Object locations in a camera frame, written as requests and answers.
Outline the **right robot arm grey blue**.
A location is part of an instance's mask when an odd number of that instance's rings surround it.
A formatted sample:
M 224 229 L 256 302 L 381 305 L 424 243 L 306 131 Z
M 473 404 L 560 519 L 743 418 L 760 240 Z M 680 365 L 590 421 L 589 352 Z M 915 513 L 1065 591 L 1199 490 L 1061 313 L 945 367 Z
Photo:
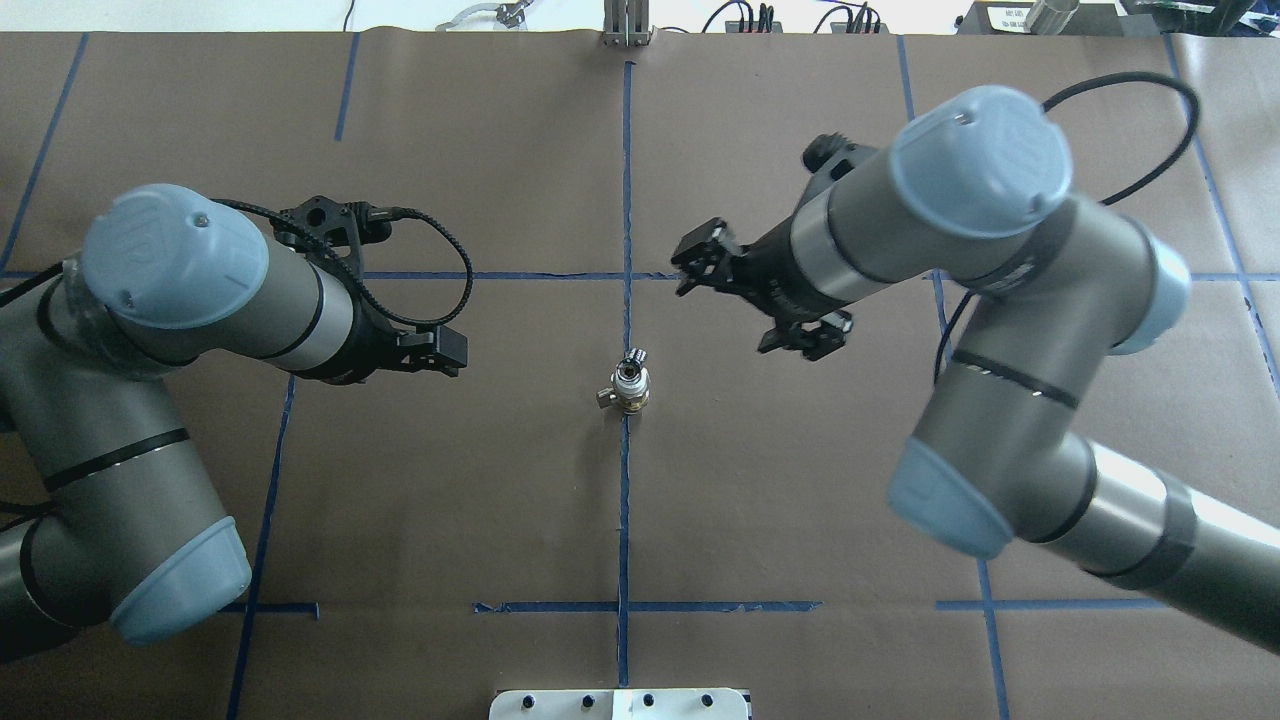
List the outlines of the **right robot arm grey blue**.
M 759 351 L 841 348 L 859 300 L 929 270 L 979 302 L 890 482 L 890 507 L 960 553 L 1038 544 L 1277 651 L 1277 529 L 1071 432 L 1100 364 L 1148 348 L 1185 311 L 1184 259 L 1078 193 L 1046 106 L 969 88 L 883 149 L 820 136 L 791 215 L 749 246 L 722 218 L 685 234 L 678 295 L 746 300 Z

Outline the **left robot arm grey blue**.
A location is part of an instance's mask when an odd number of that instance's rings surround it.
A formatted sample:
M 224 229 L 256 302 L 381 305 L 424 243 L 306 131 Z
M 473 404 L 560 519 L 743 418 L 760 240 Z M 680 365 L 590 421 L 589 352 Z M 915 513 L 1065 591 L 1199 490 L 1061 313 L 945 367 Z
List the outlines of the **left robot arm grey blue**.
M 467 365 L 454 311 L 404 316 L 365 283 L 364 247 L 403 220 L 454 241 L 413 208 L 316 196 L 273 211 L 142 184 L 77 252 L 3 293 L 3 430 L 49 496 L 4 506 L 5 664 L 104 623 L 132 644 L 164 641 L 250 588 L 168 374 L 215 350 L 332 386 Z

